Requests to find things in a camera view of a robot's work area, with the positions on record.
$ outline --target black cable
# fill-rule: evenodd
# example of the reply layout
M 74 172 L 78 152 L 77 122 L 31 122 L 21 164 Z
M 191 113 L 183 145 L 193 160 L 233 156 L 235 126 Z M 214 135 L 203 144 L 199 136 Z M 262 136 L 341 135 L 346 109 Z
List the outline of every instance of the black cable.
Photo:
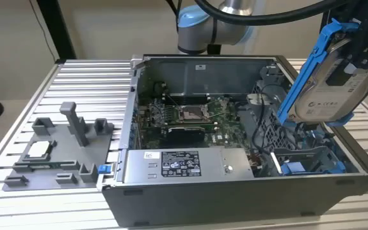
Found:
M 175 4 L 174 4 L 174 1 L 173 1 L 173 0 L 166 0 L 166 2 L 169 3 L 170 8 L 171 8 L 171 10 L 173 10 L 173 13 L 174 13 L 174 15 L 177 16 L 177 6 L 175 6 Z
M 163 112 L 162 112 L 161 108 L 157 105 L 154 105 L 154 104 L 151 105 L 151 107 L 155 107 L 159 110 L 161 119 L 163 120 L 165 119 L 165 115 L 163 115 Z
M 177 32 L 178 32 L 178 20 L 179 20 L 179 11 L 182 10 L 182 4 L 183 4 L 183 0 L 178 0 L 178 5 L 177 5 Z
M 266 104 L 265 104 L 265 100 L 263 100 L 263 91 L 265 89 L 269 87 L 269 86 L 278 86 L 278 87 L 282 87 L 281 85 L 277 85 L 277 84 L 267 84 L 259 91 L 258 93 L 258 98 L 261 98 L 261 114 L 259 114 L 259 120 L 258 120 L 258 125 L 257 125 L 257 129 L 254 130 L 254 133 L 253 133 L 253 144 L 255 146 L 255 148 L 258 149 L 258 151 L 261 151 L 262 153 L 266 153 L 266 154 L 270 154 L 269 151 L 265 150 L 265 148 L 262 148 L 257 142 L 255 142 L 255 138 L 257 138 L 257 134 L 258 134 L 258 131 L 259 131 L 259 128 L 262 126 L 262 122 L 263 122 L 263 116 L 265 116 L 265 109 L 266 109 Z
M 258 15 L 258 16 L 245 16 L 245 15 L 230 14 L 221 11 L 209 3 L 207 0 L 195 0 L 197 4 L 209 15 L 211 15 L 214 18 L 217 18 L 218 20 L 226 23 L 237 24 L 237 25 L 274 25 L 274 24 L 290 23 L 301 19 L 313 17 L 317 14 L 321 14 L 342 6 L 350 1 L 351 0 L 323 0 L 307 7 L 303 7 L 301 9 L 297 9 L 289 12 Z
M 54 55 L 54 51 L 51 50 L 51 47 L 50 47 L 50 44 L 49 44 L 49 37 L 47 37 L 47 35 L 46 35 L 46 31 L 45 31 L 45 28 L 43 28 L 43 26 L 42 26 L 42 23 L 41 23 L 38 14 L 37 14 L 35 7 L 34 7 L 34 5 L 33 5 L 33 0 L 30 0 L 30 4 L 31 4 L 33 12 L 34 12 L 34 14 L 35 14 L 35 17 L 37 17 L 37 20 L 38 20 L 38 23 L 39 23 L 39 26 L 41 26 L 41 29 L 42 29 L 42 32 L 43 32 L 45 41 L 46 41 L 46 44 L 47 44 L 47 46 L 49 46 L 49 50 L 50 50 L 51 56 L 54 57 L 54 62 L 55 62 L 55 61 L 57 61 L 57 57 L 55 57 L 55 55 Z

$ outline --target open computer chassis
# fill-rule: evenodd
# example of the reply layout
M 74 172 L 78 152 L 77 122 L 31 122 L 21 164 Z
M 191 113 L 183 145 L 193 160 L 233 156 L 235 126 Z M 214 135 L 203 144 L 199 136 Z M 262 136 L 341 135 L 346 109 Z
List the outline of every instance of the open computer chassis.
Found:
M 347 130 L 279 124 L 298 76 L 282 56 L 147 55 L 133 64 L 103 187 L 121 226 L 315 216 L 368 191 L 368 155 Z

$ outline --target blue latch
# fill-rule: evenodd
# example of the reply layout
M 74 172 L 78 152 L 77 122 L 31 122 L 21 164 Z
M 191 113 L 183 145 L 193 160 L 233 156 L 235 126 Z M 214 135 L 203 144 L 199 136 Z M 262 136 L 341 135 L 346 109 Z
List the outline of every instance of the blue latch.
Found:
M 110 174 L 113 173 L 113 166 L 109 164 L 103 164 L 99 166 L 98 171 L 99 171 L 99 174 Z

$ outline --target aluminum table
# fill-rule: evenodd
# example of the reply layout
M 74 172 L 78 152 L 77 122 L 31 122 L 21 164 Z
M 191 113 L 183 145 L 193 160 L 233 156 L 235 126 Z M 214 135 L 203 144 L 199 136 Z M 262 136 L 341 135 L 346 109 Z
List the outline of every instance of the aluminum table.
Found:
M 305 59 L 291 59 L 297 69 Z M 118 144 L 130 90 L 130 61 L 70 60 L 57 65 L 0 143 L 0 229 L 117 229 L 118 222 L 97 188 L 5 192 L 3 180 L 33 137 L 33 122 L 50 117 L 65 123 L 63 101 L 78 103 L 86 122 L 105 117 L 115 123 L 109 162 L 118 158 Z M 368 106 L 362 103 L 347 130 L 368 153 Z M 263 220 L 226 224 L 177 226 L 162 229 L 368 229 L 368 193 L 351 196 L 321 217 Z

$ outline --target white wall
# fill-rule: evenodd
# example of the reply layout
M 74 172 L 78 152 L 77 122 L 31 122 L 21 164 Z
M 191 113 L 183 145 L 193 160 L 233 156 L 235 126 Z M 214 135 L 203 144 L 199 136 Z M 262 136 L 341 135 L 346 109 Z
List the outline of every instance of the white wall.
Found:
M 317 1 L 267 0 L 266 12 Z M 218 5 L 222 0 L 210 2 Z M 185 0 L 185 6 L 190 4 L 194 1 Z M 175 17 L 165 0 L 62 0 L 61 6 L 79 58 L 129 59 L 133 54 L 177 52 Z M 307 57 L 319 26 L 318 16 L 262 27 L 254 54 Z M 243 47 L 226 46 L 223 53 L 242 54 Z M 0 0 L 0 100 L 30 98 L 51 66 L 29 0 Z
M 53 63 L 29 1 L 0 0 L 0 100 L 30 98 Z

